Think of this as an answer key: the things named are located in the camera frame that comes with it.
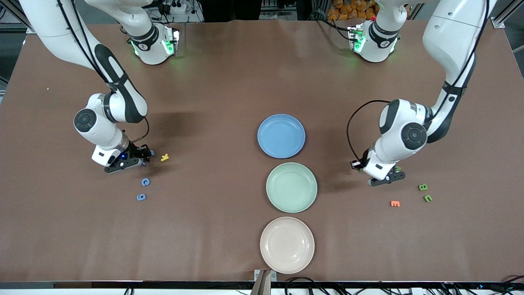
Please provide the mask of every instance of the cable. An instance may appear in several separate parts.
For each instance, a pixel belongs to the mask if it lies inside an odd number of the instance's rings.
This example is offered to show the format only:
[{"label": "cable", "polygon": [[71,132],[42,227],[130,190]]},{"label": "cable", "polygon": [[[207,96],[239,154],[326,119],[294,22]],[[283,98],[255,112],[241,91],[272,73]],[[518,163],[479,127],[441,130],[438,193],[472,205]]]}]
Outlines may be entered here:
[{"label": "cable", "polygon": [[57,3],[58,3],[58,6],[60,7],[60,11],[62,12],[62,16],[64,16],[64,20],[65,22],[67,23],[67,26],[68,26],[68,29],[69,31],[71,32],[71,35],[73,36],[74,40],[77,42],[78,46],[80,47],[80,49],[82,50],[82,52],[84,53],[84,56],[85,58],[89,61],[89,63],[91,64],[91,67],[93,67],[93,70],[96,71],[100,77],[102,77],[102,79],[104,80],[105,82],[105,77],[102,76],[102,74],[100,72],[98,72],[96,70],[96,66],[95,64],[93,64],[93,61],[91,59],[89,59],[89,55],[87,54],[87,52],[85,52],[85,49],[84,47],[82,46],[82,44],[80,43],[80,40],[78,39],[76,33],[74,32],[73,30],[73,27],[71,26],[71,23],[69,22],[69,19],[67,17],[67,14],[62,6],[62,2],[60,0],[57,0]]},{"label": "cable", "polygon": [[7,11],[7,9],[4,6],[0,5],[0,12],[2,12],[2,11],[4,11],[4,13],[2,13],[2,16],[0,16],[0,19],[2,19],[4,17],[5,12]]},{"label": "cable", "polygon": [[196,0],[196,2],[198,3],[198,7],[200,8],[200,12],[202,13],[202,16],[204,16],[204,11],[202,10],[202,6],[200,6],[200,2],[198,0]]},{"label": "cable", "polygon": [[202,20],[200,19],[200,15],[198,15],[198,10],[196,9],[195,7],[195,0],[192,0],[193,2],[193,10],[195,10],[195,14],[196,14],[196,17],[198,17],[198,21],[199,22],[202,22]]},{"label": "cable", "polygon": [[146,134],[144,134],[143,136],[141,136],[141,137],[139,137],[139,138],[137,138],[137,139],[131,141],[131,143],[135,143],[135,142],[137,142],[137,141],[139,141],[139,140],[142,140],[142,139],[144,139],[144,138],[149,134],[149,121],[147,121],[147,118],[146,118],[146,117],[144,117],[144,120],[146,120],[146,124],[147,124],[147,131],[146,131]]},{"label": "cable", "polygon": [[84,36],[85,43],[88,46],[89,53],[91,54],[91,58],[93,60],[93,63],[96,66],[96,70],[99,73],[100,77],[104,80],[104,82],[108,83],[108,80],[105,78],[105,76],[102,74],[102,71],[100,70],[100,67],[96,63],[95,55],[93,54],[93,51],[91,50],[91,46],[89,45],[88,37],[85,34],[84,26],[82,26],[82,22],[80,21],[80,16],[78,15],[77,7],[74,3],[74,0],[71,0],[71,5],[73,6],[74,15],[77,17],[78,26],[80,26],[80,30],[82,31],[82,35]]},{"label": "cable", "polygon": [[284,293],[286,295],[291,295],[290,293],[288,293],[288,287],[289,287],[289,284],[292,283],[293,281],[296,281],[296,280],[308,280],[310,282],[312,282],[313,284],[315,284],[315,286],[324,294],[326,295],[330,295],[329,292],[322,288],[317,282],[313,281],[312,279],[308,278],[308,277],[293,277],[293,278],[289,278],[288,280],[286,280],[286,286],[284,287]]},{"label": "cable", "polygon": [[368,101],[367,103],[361,105],[355,112],[353,112],[353,114],[351,115],[350,119],[348,120],[347,122],[347,126],[346,126],[346,136],[347,136],[347,143],[350,145],[350,149],[351,151],[353,152],[353,155],[355,155],[355,158],[358,160],[358,156],[357,156],[357,153],[355,153],[355,150],[353,149],[353,146],[351,145],[351,140],[350,140],[350,123],[351,123],[351,120],[353,119],[353,117],[357,114],[357,112],[359,110],[361,110],[363,107],[367,106],[368,104],[370,103],[373,103],[373,102],[383,102],[383,103],[390,103],[391,101],[387,101],[387,100],[380,100],[380,99],[376,99],[376,100],[370,100]]},{"label": "cable", "polygon": [[135,289],[133,289],[133,287],[131,286],[127,287],[127,289],[124,291],[124,295],[133,295],[133,294],[135,294]]},{"label": "cable", "polygon": [[[458,83],[460,77],[462,76],[462,74],[466,70],[467,65],[470,63],[471,58],[473,57],[473,55],[475,54],[475,51],[477,50],[477,45],[478,45],[478,42],[481,39],[482,32],[484,31],[484,28],[486,27],[486,24],[488,23],[488,16],[489,16],[489,0],[486,0],[486,12],[484,13],[484,23],[482,24],[481,30],[478,32],[477,40],[475,41],[475,45],[473,46],[473,50],[471,51],[470,56],[467,58],[466,63],[462,67],[462,70],[460,71],[459,75],[455,79],[455,82],[453,82],[453,84],[452,84],[453,87],[455,87],[456,84]],[[440,112],[440,110],[444,106],[444,103],[447,101],[447,97],[449,95],[450,95],[449,93],[446,94],[445,98],[442,100],[442,103],[440,104],[439,108],[437,109],[435,114],[433,114],[434,118],[436,117],[436,115]]]},{"label": "cable", "polygon": [[464,64],[464,67],[462,68],[462,71],[460,72],[460,74],[455,79],[455,82],[453,83],[453,86],[455,86],[457,84],[457,82],[459,81],[459,78],[462,76],[462,74],[466,70],[466,67],[469,64],[471,58],[475,54],[478,42],[481,40],[482,32],[484,31],[484,28],[486,27],[486,24],[488,23],[488,16],[489,16],[489,0],[486,0],[486,12],[484,13],[484,23],[482,24],[480,32],[478,32],[477,41],[475,41],[475,45],[473,46],[473,50],[471,51],[470,56],[467,58],[467,61]]},{"label": "cable", "polygon": [[342,36],[342,38],[344,38],[344,39],[346,39],[346,40],[349,40],[349,41],[354,41],[354,42],[357,42],[357,41],[358,41],[358,40],[355,39],[355,38],[348,38],[348,37],[344,36],[344,34],[340,31],[339,27],[335,26],[335,29],[336,29],[336,31],[340,34],[340,36]]},{"label": "cable", "polygon": [[516,277],[514,277],[514,278],[512,278],[510,280],[504,281],[504,283],[511,283],[511,282],[514,282],[514,281],[522,279],[522,278],[524,278],[524,276],[516,276]]}]

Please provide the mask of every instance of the green plate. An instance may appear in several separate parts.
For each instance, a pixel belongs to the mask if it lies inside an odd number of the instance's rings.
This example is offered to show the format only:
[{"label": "green plate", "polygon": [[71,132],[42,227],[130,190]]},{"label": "green plate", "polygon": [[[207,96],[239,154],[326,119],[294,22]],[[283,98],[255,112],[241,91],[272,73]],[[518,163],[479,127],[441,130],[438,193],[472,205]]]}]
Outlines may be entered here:
[{"label": "green plate", "polygon": [[317,189],[313,173],[306,166],[292,162],[275,167],[266,182],[269,200],[286,213],[306,210],[315,201]]}]

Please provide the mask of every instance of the brown tabletop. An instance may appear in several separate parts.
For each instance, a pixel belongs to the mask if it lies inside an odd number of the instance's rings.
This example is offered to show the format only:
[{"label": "brown tabletop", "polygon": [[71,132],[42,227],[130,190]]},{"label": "brown tabletop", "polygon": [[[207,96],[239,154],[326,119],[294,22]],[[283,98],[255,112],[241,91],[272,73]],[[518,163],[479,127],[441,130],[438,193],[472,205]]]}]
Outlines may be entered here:
[{"label": "brown tabletop", "polygon": [[[267,267],[260,234],[281,216],[311,228],[315,254],[299,275],[316,280],[523,273],[524,83],[503,30],[486,28],[448,135],[399,163],[405,180],[372,188],[350,169],[345,127],[357,107],[434,104],[444,71],[423,47],[425,25],[406,22],[396,51],[370,64],[315,22],[190,24],[180,56],[157,66],[133,55],[117,25],[92,26],[148,101],[151,132],[140,143],[170,156],[115,175],[91,160],[94,146],[72,124],[107,87],[28,36],[0,107],[0,280],[249,280]],[[379,137],[383,107],[354,118],[358,153]],[[275,113],[307,133],[288,160],[256,141]],[[145,131],[121,128],[130,138]],[[318,180],[316,201],[298,214],[280,212],[265,192],[269,172],[289,161]],[[147,200],[136,200],[141,193]]]}]

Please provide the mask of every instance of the power strip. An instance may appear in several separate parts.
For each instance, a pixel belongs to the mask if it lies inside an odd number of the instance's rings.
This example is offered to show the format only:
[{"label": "power strip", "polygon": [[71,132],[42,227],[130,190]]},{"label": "power strip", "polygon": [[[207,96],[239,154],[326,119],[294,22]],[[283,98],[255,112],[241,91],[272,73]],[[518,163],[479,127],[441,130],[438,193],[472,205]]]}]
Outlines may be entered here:
[{"label": "power strip", "polygon": [[187,4],[182,4],[180,7],[171,7],[170,13],[172,14],[185,14],[185,11],[188,9]]}]

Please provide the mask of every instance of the green led light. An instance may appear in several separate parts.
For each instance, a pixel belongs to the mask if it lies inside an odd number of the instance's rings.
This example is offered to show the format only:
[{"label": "green led light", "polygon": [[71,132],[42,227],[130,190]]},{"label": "green led light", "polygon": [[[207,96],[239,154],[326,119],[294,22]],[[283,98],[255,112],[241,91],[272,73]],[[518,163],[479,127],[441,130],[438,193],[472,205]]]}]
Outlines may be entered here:
[{"label": "green led light", "polygon": [[361,52],[362,48],[364,47],[365,42],[366,42],[366,36],[362,36],[362,38],[355,44],[355,51]]},{"label": "green led light", "polygon": [[138,56],[138,51],[136,50],[136,47],[133,41],[131,41],[131,45],[133,46],[133,49],[135,50],[135,55]]},{"label": "green led light", "polygon": [[171,42],[165,42],[162,40],[162,45],[164,46],[164,49],[166,50],[166,53],[169,55],[172,55],[174,52],[173,44]]}]

